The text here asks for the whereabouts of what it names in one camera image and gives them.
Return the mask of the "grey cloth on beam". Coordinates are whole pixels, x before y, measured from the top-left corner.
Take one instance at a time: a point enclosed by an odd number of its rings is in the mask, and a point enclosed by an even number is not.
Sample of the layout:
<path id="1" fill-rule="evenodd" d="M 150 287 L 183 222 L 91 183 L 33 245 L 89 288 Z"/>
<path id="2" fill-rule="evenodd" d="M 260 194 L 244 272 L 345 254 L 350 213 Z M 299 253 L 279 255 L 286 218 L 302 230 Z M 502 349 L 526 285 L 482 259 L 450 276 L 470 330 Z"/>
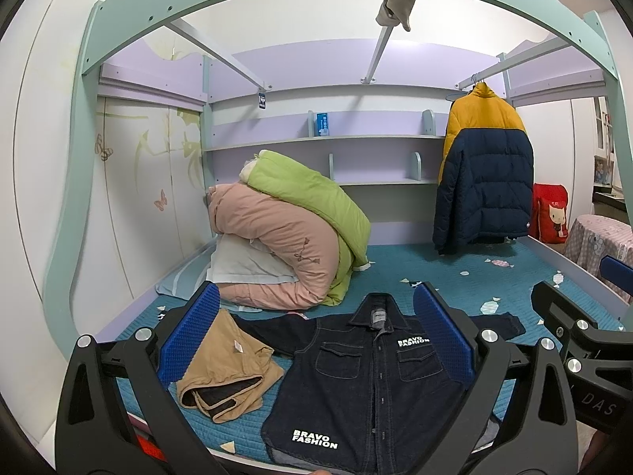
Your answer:
<path id="1" fill-rule="evenodd" d="M 375 21 L 382 27 L 397 27 L 411 30 L 410 16 L 416 0 L 383 0 Z"/>

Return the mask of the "green quilt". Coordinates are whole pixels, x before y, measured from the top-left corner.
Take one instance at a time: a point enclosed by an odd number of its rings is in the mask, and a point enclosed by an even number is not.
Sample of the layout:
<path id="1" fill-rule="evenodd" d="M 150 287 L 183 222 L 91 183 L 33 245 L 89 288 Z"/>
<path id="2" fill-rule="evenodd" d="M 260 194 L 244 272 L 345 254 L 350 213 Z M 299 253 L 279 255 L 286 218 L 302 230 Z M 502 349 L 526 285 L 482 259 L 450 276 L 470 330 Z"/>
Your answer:
<path id="1" fill-rule="evenodd" d="M 315 213 L 336 230 L 339 265 L 324 304 L 341 304 L 352 272 L 370 267 L 367 247 L 371 224 L 363 210 L 333 180 L 273 150 L 255 154 L 241 168 L 239 180 L 256 191 Z"/>

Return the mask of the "striped blue pillow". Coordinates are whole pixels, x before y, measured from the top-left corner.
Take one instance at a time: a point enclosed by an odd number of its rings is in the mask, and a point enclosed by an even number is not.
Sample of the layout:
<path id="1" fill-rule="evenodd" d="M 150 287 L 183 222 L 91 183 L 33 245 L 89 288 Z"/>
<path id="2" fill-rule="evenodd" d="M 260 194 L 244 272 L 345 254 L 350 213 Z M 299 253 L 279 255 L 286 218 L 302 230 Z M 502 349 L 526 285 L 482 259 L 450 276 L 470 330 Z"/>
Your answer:
<path id="1" fill-rule="evenodd" d="M 155 292 L 183 301 L 189 300 L 206 280 L 214 247 L 185 260 L 155 285 Z"/>

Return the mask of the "teal quilted mattress cover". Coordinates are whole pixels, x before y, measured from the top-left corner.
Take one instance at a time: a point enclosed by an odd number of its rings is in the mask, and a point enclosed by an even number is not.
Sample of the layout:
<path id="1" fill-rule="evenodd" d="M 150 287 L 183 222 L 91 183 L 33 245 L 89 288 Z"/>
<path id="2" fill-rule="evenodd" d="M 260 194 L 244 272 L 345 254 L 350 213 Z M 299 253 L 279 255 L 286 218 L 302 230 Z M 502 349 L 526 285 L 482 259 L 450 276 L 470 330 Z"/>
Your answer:
<path id="1" fill-rule="evenodd" d="M 374 265 L 353 275 L 342 304 L 337 307 L 318 306 L 303 312 L 311 321 L 330 314 L 351 314 L 371 292 L 391 294 L 403 314 L 413 314 L 413 292 L 419 282 L 430 282 L 452 307 L 469 315 L 511 313 L 520 319 L 526 332 L 515 341 L 533 344 L 543 336 L 553 337 L 542 324 L 540 315 L 532 310 L 532 287 L 541 281 L 559 284 L 559 291 L 595 319 L 601 329 L 624 330 L 615 311 L 601 299 L 587 293 L 572 278 L 571 262 L 562 267 L 552 265 L 519 242 L 504 245 L 475 245 L 465 253 L 440 257 L 432 245 L 375 245 L 369 247 Z M 128 339 L 136 329 L 154 328 L 159 316 L 181 307 L 186 300 L 159 295 L 133 321 L 121 329 L 118 340 Z M 234 442 L 236 455 L 253 462 L 273 464 L 269 460 L 261 436 L 261 427 L 270 414 L 278 388 L 277 383 L 264 395 L 262 408 L 232 422 L 216 425 L 198 410 L 183 410 L 203 443 L 212 450 L 223 451 L 221 445 Z"/>

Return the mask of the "purple shelf unit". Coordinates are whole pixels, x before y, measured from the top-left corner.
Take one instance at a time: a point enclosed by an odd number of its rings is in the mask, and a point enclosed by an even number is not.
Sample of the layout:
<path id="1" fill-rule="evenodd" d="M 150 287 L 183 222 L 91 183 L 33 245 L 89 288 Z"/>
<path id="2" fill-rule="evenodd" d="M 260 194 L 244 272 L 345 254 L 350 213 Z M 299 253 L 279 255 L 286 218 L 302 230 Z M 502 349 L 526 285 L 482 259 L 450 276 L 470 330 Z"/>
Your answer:
<path id="1" fill-rule="evenodd" d="M 449 103 L 496 58 L 455 46 L 367 39 L 241 51 L 237 67 L 199 55 L 159 57 L 136 41 L 102 64 L 101 95 L 208 110 L 203 145 L 214 183 L 270 149 L 333 179 L 371 223 L 375 245 L 430 240 Z M 330 135 L 315 135 L 328 113 Z"/>

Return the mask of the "red cartoon bag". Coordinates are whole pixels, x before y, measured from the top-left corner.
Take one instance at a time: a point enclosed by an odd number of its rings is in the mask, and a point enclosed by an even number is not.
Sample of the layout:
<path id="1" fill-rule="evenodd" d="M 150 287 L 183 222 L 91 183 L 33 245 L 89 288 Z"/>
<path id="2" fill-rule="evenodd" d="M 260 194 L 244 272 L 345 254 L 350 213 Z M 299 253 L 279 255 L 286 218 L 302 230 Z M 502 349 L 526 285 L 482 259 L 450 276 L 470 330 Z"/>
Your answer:
<path id="1" fill-rule="evenodd" d="M 568 202 L 568 191 L 562 184 L 535 183 L 529 235 L 549 245 L 566 242 Z"/>

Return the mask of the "tan folded trousers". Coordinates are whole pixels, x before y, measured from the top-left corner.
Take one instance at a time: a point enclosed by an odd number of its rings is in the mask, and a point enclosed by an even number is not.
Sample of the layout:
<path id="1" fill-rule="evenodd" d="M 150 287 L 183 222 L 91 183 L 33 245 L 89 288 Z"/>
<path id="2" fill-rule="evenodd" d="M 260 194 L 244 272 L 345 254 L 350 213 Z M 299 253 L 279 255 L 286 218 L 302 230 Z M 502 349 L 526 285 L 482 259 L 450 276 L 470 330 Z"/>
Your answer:
<path id="1" fill-rule="evenodd" d="M 263 396 L 283 374 L 273 349 L 241 330 L 222 309 L 176 382 L 177 399 L 185 409 L 224 424 L 259 410 Z"/>

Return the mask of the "white pillow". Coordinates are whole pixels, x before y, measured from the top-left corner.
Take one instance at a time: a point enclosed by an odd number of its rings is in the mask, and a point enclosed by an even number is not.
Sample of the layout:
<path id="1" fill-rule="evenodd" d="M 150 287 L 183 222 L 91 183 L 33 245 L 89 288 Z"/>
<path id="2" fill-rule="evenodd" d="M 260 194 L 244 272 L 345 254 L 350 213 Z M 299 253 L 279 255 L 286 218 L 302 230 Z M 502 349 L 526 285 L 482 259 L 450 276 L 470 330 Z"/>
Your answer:
<path id="1" fill-rule="evenodd" d="M 216 284 L 295 283 L 298 278 L 291 266 L 259 239 L 220 235 L 210 257 L 207 280 Z"/>

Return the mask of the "yellow navy puffer jacket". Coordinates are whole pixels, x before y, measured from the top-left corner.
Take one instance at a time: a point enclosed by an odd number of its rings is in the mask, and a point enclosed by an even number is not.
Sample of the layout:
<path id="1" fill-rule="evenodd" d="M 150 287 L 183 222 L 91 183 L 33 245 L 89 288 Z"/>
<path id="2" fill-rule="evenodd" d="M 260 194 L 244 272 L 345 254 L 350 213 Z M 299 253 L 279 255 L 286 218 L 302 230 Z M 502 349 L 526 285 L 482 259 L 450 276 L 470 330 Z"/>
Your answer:
<path id="1" fill-rule="evenodd" d="M 438 253 L 526 236 L 533 177 L 533 148 L 516 109 L 475 84 L 447 118 L 432 233 Z"/>

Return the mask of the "blue box on shelf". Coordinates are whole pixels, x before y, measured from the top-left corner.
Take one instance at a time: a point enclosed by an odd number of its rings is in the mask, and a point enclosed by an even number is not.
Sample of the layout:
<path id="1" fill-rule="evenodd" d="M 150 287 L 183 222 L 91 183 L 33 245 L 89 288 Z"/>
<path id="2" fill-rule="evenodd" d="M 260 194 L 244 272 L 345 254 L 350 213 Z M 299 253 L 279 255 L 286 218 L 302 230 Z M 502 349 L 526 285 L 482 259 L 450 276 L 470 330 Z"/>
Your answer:
<path id="1" fill-rule="evenodd" d="M 317 113 L 315 115 L 315 135 L 330 135 L 330 124 L 328 123 L 328 113 Z"/>

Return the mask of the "pink patterned tablecloth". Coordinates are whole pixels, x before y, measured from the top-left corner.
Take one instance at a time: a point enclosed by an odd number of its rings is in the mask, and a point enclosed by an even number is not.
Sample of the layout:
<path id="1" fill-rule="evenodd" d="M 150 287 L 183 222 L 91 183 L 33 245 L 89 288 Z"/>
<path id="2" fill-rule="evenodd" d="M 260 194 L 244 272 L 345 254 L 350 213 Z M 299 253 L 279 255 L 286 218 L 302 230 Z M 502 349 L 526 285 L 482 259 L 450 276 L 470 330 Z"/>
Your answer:
<path id="1" fill-rule="evenodd" d="M 564 256 L 603 281 L 630 304 L 630 294 L 600 275 L 600 263 L 604 256 L 613 256 L 627 266 L 632 266 L 632 247 L 630 224 L 609 217 L 583 215 L 573 223 L 565 243 Z"/>

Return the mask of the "pink quilt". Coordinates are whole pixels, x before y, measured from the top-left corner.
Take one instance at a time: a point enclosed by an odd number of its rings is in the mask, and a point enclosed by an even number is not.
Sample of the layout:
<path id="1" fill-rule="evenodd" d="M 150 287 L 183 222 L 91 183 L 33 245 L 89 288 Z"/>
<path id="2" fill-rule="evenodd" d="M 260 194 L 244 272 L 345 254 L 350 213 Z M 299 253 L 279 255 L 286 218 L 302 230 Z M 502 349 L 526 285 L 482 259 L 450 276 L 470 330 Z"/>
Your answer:
<path id="1" fill-rule="evenodd" d="M 239 182 L 213 186 L 207 198 L 214 232 L 259 240 L 297 277 L 275 284 L 219 282 L 223 299 L 278 311 L 336 307 L 345 299 L 352 252 L 325 220 Z"/>

